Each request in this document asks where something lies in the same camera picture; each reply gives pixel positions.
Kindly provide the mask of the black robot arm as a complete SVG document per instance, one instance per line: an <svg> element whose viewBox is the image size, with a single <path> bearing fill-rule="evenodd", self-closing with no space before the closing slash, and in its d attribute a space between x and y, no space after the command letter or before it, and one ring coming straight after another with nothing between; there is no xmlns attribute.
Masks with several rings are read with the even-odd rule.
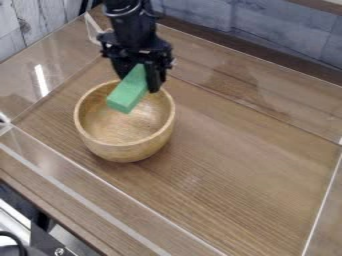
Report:
<svg viewBox="0 0 342 256"><path fill-rule="evenodd" d="M151 0L103 0L103 14L113 31L96 36L102 56L109 58L114 70L125 78L138 64L146 71L147 88L157 93L173 68L173 46L158 36Z"/></svg>

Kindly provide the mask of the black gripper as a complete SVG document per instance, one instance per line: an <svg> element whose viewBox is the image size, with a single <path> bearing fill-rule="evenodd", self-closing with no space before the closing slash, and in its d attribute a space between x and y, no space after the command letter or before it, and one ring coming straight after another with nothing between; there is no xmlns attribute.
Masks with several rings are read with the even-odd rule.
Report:
<svg viewBox="0 0 342 256"><path fill-rule="evenodd" d="M173 68L173 46L157 33L151 6L104 6L113 32L98 35L102 54L110 58L114 70L123 79L137 64L145 64L149 91L157 93L166 82L166 69Z"/></svg>

